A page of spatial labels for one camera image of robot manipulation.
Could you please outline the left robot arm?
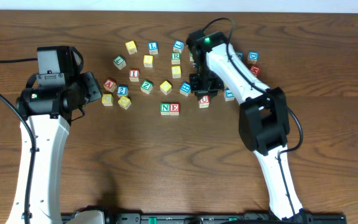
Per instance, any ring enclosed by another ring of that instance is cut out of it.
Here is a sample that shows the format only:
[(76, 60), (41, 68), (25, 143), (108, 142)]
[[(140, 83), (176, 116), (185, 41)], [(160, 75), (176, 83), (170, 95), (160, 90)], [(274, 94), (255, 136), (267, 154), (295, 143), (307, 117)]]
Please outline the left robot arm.
[(91, 72), (32, 75), (17, 99), (22, 150), (8, 223), (62, 223), (60, 177), (72, 112), (102, 97)]

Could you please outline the red E block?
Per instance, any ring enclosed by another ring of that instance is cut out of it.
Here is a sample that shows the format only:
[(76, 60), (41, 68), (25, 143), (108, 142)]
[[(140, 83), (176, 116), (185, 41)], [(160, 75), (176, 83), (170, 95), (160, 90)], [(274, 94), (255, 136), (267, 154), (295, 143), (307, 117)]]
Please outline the red E block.
[(180, 114), (180, 104), (179, 103), (170, 103), (170, 115), (178, 116)]

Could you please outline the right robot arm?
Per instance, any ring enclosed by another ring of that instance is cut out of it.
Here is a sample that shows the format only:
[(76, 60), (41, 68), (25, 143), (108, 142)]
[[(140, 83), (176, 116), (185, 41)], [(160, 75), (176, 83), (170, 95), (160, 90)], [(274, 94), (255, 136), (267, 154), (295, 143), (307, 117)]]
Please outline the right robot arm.
[(288, 108), (281, 88), (261, 82), (236, 55), (222, 32), (191, 33), (186, 45), (198, 66), (190, 75), (197, 99), (214, 97), (226, 86), (239, 104), (239, 134), (262, 168), (268, 188), (270, 210), (280, 220), (289, 220), (303, 208), (296, 195), (288, 165), (290, 132)]

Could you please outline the red U block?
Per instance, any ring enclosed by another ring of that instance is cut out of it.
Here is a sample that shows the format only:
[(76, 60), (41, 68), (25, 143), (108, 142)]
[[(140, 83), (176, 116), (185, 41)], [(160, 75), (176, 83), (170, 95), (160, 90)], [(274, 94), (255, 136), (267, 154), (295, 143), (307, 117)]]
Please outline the red U block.
[(199, 108), (208, 108), (210, 104), (210, 99), (208, 95), (204, 95), (198, 101)]

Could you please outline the green R block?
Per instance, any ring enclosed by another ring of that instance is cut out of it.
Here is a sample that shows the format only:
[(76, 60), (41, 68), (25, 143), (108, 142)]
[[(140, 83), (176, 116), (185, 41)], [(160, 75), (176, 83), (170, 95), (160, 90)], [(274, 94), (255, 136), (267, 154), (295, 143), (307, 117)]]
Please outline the green R block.
[(181, 63), (181, 53), (172, 52), (171, 63), (172, 65), (179, 65)]

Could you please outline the green N block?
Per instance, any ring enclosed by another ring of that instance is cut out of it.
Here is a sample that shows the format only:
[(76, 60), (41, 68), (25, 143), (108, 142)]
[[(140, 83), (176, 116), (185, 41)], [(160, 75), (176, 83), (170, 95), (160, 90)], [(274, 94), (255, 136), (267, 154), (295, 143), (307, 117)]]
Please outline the green N block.
[(161, 103), (160, 104), (160, 114), (163, 116), (170, 115), (170, 103)]

